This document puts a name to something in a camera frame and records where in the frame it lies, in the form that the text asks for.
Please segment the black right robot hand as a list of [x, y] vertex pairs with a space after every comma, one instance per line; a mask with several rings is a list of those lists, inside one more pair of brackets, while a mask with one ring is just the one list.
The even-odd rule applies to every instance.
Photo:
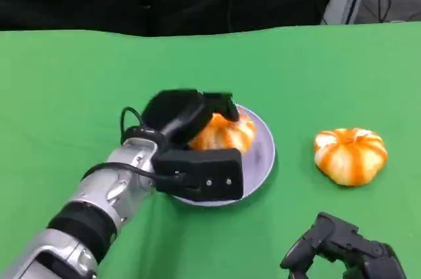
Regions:
[[328, 213], [318, 213], [312, 226], [280, 263], [289, 278], [307, 278], [316, 256], [345, 265], [343, 278], [406, 278], [393, 248], [359, 234], [358, 226]]

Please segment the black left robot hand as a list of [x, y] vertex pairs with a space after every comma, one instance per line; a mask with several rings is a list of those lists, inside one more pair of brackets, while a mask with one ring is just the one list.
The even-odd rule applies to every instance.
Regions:
[[239, 112], [228, 92], [196, 89], [167, 89], [158, 92], [145, 106], [141, 119], [173, 143], [188, 143], [211, 121], [213, 114], [237, 122]]

